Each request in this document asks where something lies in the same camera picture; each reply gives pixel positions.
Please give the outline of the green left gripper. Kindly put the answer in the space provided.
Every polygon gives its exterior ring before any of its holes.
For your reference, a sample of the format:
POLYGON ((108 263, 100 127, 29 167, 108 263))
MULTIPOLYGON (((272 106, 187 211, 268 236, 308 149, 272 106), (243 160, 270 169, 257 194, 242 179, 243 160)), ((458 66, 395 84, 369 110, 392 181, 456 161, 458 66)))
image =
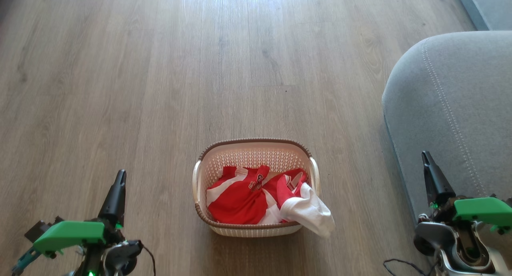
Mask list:
MULTIPOLYGON (((126 208, 126 171, 117 172, 114 183, 98 214, 117 229, 124 227, 126 208)), ((101 222, 62 221, 51 226, 34 243, 33 248, 44 255, 61 253, 63 249, 86 244, 106 244, 105 225, 101 222)))

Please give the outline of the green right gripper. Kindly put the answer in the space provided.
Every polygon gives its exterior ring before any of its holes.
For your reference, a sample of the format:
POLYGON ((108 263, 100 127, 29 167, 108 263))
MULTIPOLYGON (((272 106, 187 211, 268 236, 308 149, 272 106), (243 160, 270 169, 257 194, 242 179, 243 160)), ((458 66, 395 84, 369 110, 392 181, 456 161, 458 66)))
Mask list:
MULTIPOLYGON (((442 207, 456 193, 430 152, 423 151, 421 157, 428 203, 431 207, 442 207)), ((454 208, 454 221, 479 221, 499 228, 512 225, 511 206, 494 197, 456 200, 454 208)))

